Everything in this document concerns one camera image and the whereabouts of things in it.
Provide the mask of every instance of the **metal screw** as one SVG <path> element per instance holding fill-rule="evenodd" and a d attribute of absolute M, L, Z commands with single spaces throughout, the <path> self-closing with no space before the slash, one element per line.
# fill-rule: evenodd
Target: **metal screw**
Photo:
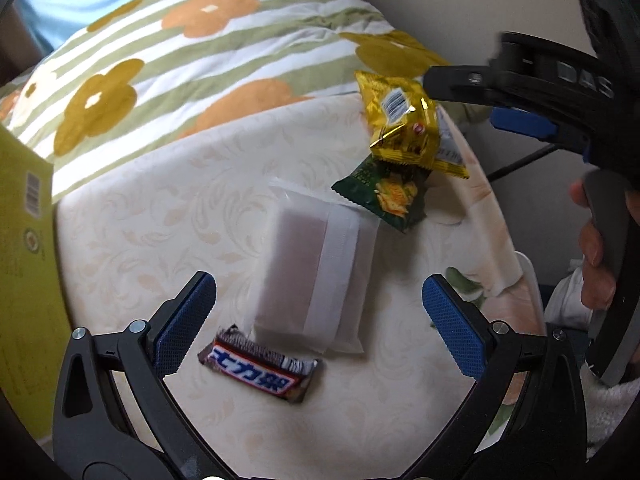
<path fill-rule="evenodd" d="M 560 330 L 559 328 L 556 328 L 554 330 L 554 339 L 556 341 L 564 341 L 566 339 L 566 333 L 564 332 L 564 330 Z"/>
<path fill-rule="evenodd" d="M 129 331 L 133 332 L 134 334 L 137 334 L 138 332 L 142 332 L 145 328 L 146 328 L 146 321 L 143 321 L 141 319 L 132 321 L 131 324 L 129 325 Z"/>
<path fill-rule="evenodd" d="M 472 72 L 471 74 L 469 74 L 469 82 L 473 83 L 474 85 L 482 84 L 482 74 L 479 74 L 478 72 Z"/>
<path fill-rule="evenodd" d="M 71 337 L 73 339 L 82 339 L 84 337 L 84 334 L 86 334 L 86 329 L 83 327 L 80 328 L 76 328 L 72 333 L 71 333 Z"/>
<path fill-rule="evenodd" d="M 494 324 L 491 325 L 491 328 L 494 330 L 495 333 L 500 335 L 504 335 L 509 331 L 509 325 L 507 325 L 503 321 L 496 321 Z"/>

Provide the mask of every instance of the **yellow box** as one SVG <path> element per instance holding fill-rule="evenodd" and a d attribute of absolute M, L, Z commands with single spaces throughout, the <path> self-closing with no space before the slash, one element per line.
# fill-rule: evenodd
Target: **yellow box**
<path fill-rule="evenodd" d="M 0 126 L 0 388 L 36 439 L 51 434 L 70 325 L 53 231 L 53 166 Z"/>

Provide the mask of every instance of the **round table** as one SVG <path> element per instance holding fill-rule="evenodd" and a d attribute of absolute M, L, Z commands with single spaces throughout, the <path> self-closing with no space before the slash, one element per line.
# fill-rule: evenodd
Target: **round table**
<path fill-rule="evenodd" d="M 216 331 L 244 316 L 274 205 L 269 177 L 340 200 L 331 185 L 368 153 L 361 112 L 359 95 L 350 94 L 250 116 L 147 153 L 58 204 L 60 264 L 76 326 L 122 330 L 148 319 L 195 271 L 215 277 L 216 306 L 166 384 L 209 445 L 246 478 L 394 478 L 424 451 L 473 383 L 422 307 L 430 274 L 455 267 L 481 284 L 490 320 L 542 330 L 496 199 L 453 127 L 471 178 L 433 174 L 428 217 L 408 234 L 381 224 L 360 327 L 364 354 L 325 355 L 298 405 L 199 364 L 197 352 Z M 140 437 L 152 443 L 126 381 L 117 380 Z"/>

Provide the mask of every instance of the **human hand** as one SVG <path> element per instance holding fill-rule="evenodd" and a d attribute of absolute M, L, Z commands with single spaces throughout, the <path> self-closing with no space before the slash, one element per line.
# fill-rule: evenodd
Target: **human hand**
<path fill-rule="evenodd" d="M 589 207 L 582 181 L 571 184 L 571 199 L 580 206 Z M 633 191 L 626 196 L 626 206 L 634 220 L 640 225 L 640 192 Z M 602 264 L 604 243 L 600 232 L 589 220 L 580 231 L 580 248 L 584 254 L 582 264 L 582 304 L 591 310 L 607 310 L 616 293 L 616 280 Z M 640 363 L 640 348 L 631 359 L 632 364 Z"/>

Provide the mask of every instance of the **clear plastic bag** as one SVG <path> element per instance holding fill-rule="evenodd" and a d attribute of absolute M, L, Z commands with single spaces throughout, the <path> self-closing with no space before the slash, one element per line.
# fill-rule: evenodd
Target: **clear plastic bag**
<path fill-rule="evenodd" d="M 363 351 L 358 327 L 380 220 L 279 179 L 244 330 L 258 342 Z"/>

